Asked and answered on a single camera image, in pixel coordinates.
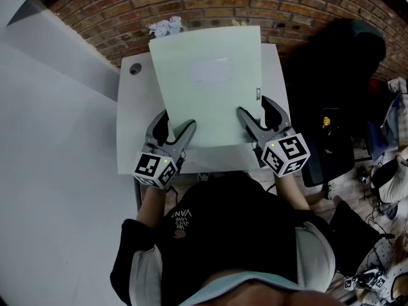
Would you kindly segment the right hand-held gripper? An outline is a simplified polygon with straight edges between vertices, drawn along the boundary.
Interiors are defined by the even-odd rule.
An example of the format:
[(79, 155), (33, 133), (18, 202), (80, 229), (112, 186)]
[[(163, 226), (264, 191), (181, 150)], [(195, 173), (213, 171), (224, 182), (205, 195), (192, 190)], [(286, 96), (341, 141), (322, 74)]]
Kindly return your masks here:
[(237, 109), (240, 123), (257, 141), (254, 151), (259, 166), (268, 167), (277, 177), (301, 170), (310, 157), (303, 136), (289, 126), (288, 114), (274, 100), (262, 96), (261, 106), (265, 111), (265, 126), (270, 130), (264, 130), (246, 109)]

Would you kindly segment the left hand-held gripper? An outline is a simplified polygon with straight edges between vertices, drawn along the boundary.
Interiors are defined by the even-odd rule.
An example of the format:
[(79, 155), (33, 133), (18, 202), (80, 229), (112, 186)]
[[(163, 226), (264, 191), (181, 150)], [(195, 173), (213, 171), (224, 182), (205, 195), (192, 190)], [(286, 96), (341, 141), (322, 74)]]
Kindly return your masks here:
[(167, 142), (168, 121), (167, 111), (163, 110), (150, 123), (143, 149), (136, 153), (133, 165), (133, 176), (141, 184), (158, 189), (167, 188), (171, 179), (179, 173), (182, 152), (196, 132), (196, 121), (191, 119), (175, 141)]

